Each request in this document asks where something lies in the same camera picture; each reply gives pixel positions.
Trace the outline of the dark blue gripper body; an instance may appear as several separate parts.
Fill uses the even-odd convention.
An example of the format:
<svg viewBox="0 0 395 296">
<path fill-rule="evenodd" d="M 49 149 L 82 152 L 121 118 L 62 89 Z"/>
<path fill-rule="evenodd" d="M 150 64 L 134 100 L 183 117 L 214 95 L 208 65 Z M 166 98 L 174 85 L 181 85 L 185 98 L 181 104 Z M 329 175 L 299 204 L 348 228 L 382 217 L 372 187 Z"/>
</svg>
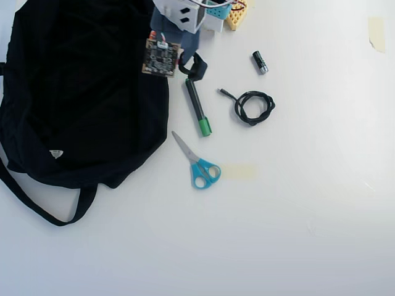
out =
<svg viewBox="0 0 395 296">
<path fill-rule="evenodd" d="M 150 22 L 151 30 L 163 33 L 166 42 L 181 42 L 183 32 L 171 21 L 162 15 L 158 9 L 154 9 Z"/>
</svg>

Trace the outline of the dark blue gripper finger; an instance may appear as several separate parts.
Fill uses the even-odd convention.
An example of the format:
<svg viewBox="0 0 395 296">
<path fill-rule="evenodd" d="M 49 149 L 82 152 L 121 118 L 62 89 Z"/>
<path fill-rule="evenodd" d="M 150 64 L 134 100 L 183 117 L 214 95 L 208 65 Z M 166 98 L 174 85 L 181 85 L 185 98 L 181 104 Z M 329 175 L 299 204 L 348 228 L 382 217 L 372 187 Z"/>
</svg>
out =
<svg viewBox="0 0 395 296">
<path fill-rule="evenodd" d="M 181 38 L 181 48 L 183 49 L 183 57 L 191 58 L 199 47 L 201 31 L 198 30 L 195 34 L 188 31 L 183 31 Z"/>
</svg>

